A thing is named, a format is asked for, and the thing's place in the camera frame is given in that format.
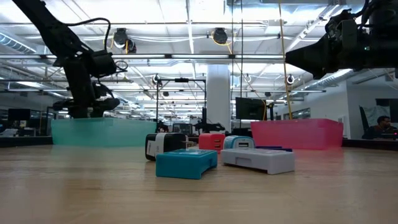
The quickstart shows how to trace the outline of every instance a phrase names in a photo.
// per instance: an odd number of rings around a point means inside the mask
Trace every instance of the white pillar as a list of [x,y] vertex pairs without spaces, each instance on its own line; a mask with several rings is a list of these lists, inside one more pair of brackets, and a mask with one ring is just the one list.
[[207,67],[207,122],[220,123],[231,132],[231,90],[228,65]]

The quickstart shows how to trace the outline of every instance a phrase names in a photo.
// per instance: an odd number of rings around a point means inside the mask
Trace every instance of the battery pack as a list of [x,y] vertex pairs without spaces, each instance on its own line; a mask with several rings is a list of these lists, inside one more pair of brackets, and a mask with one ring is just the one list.
[[204,171],[214,167],[217,167],[214,150],[179,149],[156,157],[157,177],[201,179]]
[[199,135],[199,149],[216,150],[218,153],[223,149],[224,134],[204,133]]
[[268,174],[294,171],[294,153],[268,149],[224,149],[221,161],[241,167],[266,170]]
[[181,133],[148,134],[145,142],[145,158],[156,160],[156,155],[187,147],[188,137]]
[[247,136],[228,136],[224,139],[224,149],[255,148],[253,138]]

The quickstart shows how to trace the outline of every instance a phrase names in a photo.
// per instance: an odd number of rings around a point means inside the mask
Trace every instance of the person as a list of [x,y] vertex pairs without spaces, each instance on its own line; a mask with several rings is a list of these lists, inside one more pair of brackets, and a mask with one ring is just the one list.
[[157,123],[156,133],[167,133],[169,131],[169,127],[165,125],[162,121]]
[[368,128],[368,130],[366,130],[362,138],[363,139],[383,138],[382,137],[383,134],[393,134],[394,130],[397,130],[397,128],[391,126],[390,117],[380,116],[377,119],[377,125]]

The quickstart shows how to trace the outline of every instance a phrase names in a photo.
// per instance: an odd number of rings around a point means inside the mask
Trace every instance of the table surface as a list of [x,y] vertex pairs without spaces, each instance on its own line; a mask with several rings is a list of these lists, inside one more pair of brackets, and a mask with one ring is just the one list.
[[144,150],[0,149],[1,223],[398,223],[398,153],[300,151],[296,171],[155,176]]

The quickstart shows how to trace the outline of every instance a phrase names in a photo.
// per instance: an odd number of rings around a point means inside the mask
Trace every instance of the window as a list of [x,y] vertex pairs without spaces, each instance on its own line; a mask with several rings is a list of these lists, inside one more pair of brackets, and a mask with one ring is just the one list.
[[[311,118],[311,109],[306,108],[298,111],[292,112],[293,119],[309,119]],[[284,114],[284,119],[289,119],[289,114]]]

